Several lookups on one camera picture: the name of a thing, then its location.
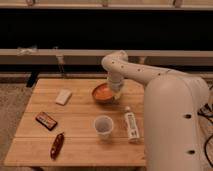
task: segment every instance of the chocolate bar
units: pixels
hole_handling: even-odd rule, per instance
[[[45,112],[40,112],[35,119],[43,126],[45,126],[49,131],[53,130],[53,128],[57,125],[57,122],[48,116]]]

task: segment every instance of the white cup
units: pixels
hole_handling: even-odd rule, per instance
[[[95,118],[95,130],[101,140],[108,140],[113,130],[113,120],[106,115]]]

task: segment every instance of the bottle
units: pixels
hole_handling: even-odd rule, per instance
[[[124,118],[127,124],[127,135],[130,143],[138,142],[140,139],[135,115],[131,112],[131,108],[129,106],[125,107]]]

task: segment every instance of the orange bowl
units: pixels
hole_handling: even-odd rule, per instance
[[[92,91],[93,99],[98,103],[110,103],[114,101],[113,92],[107,83],[100,84]]]

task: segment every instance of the floor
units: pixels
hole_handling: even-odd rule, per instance
[[[26,88],[24,83],[0,83],[0,171],[31,171],[27,167],[4,167],[3,161],[10,147],[11,141],[15,134],[18,123],[22,117],[25,107],[28,103],[33,88]],[[200,118],[201,125],[201,141],[204,142],[206,137],[213,132],[213,127],[205,119]],[[211,168],[202,156],[202,163],[205,171],[210,171]],[[46,171],[107,171],[107,170],[135,170],[135,168],[44,168]]]

